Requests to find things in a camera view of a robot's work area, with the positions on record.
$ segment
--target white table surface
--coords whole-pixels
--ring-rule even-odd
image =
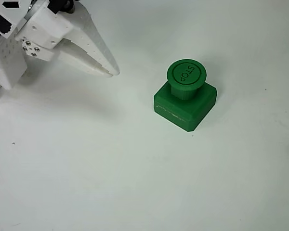
[[[0,231],[289,231],[289,0],[82,0],[121,68],[30,63],[0,98]],[[154,113],[168,66],[218,100]]]

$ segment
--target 3d-printed object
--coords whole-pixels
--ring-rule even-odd
[[[204,66],[191,59],[173,63],[167,82],[154,96],[154,110],[186,131],[193,131],[215,105],[217,90],[205,83]]]

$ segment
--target hole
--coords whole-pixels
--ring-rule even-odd
[[[5,8],[19,8],[18,1],[5,1],[2,5]]]

